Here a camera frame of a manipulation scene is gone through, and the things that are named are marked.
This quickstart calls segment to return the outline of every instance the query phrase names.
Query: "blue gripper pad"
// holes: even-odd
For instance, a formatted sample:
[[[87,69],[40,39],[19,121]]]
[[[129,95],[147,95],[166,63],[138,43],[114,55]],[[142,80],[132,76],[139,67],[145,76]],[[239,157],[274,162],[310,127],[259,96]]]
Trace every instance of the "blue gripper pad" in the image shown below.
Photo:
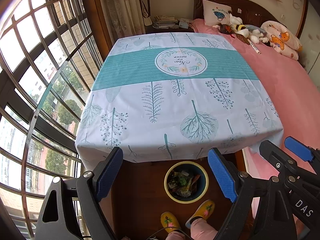
[[[235,182],[213,149],[208,152],[208,163],[224,196],[234,203],[238,196],[236,193]]]
[[[311,162],[314,158],[311,150],[307,146],[291,136],[284,140],[284,146],[305,162]]]
[[[111,156],[108,164],[106,165],[99,179],[97,180],[96,199],[98,202],[100,202],[103,198],[105,198],[108,195],[111,189],[111,186],[122,165],[122,161],[123,161],[123,152],[119,148]]]

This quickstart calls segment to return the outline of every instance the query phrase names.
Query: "circular emblem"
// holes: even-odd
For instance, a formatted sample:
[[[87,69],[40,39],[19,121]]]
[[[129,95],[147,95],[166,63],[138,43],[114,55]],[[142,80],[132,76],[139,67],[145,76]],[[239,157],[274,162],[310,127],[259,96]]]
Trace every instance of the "circular emblem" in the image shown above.
[[[155,64],[158,69],[169,75],[189,77],[205,71],[208,62],[204,56],[194,50],[174,48],[158,54]]]

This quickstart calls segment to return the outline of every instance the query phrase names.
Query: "teal stripe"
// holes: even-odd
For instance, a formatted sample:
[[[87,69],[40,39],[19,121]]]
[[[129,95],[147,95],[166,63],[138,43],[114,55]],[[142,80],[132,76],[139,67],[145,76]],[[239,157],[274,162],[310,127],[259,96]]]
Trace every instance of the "teal stripe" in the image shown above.
[[[202,54],[208,61],[207,69],[191,77],[177,77],[160,71],[156,56],[167,49],[149,49],[108,56],[93,84],[92,90],[123,85],[190,78],[235,78],[258,80],[257,76],[236,50],[184,47]]]

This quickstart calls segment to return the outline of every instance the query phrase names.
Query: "wooden headboard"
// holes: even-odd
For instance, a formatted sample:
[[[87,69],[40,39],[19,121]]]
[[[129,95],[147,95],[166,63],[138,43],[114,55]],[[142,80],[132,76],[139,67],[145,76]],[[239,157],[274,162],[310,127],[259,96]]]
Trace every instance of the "wooden headboard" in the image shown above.
[[[232,15],[240,17],[244,24],[260,27],[266,21],[278,21],[265,8],[250,0],[208,0],[228,5],[232,8]],[[194,0],[193,19],[203,19],[202,0]]]

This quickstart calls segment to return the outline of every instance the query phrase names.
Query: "pink pants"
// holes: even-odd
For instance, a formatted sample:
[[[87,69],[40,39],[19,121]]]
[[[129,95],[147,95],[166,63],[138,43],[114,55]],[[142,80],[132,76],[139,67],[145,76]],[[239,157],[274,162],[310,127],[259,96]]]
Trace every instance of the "pink pants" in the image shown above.
[[[203,218],[199,218],[191,224],[191,237],[194,240],[213,240],[217,232]],[[185,240],[185,235],[178,231],[172,231],[168,234],[166,240]]]

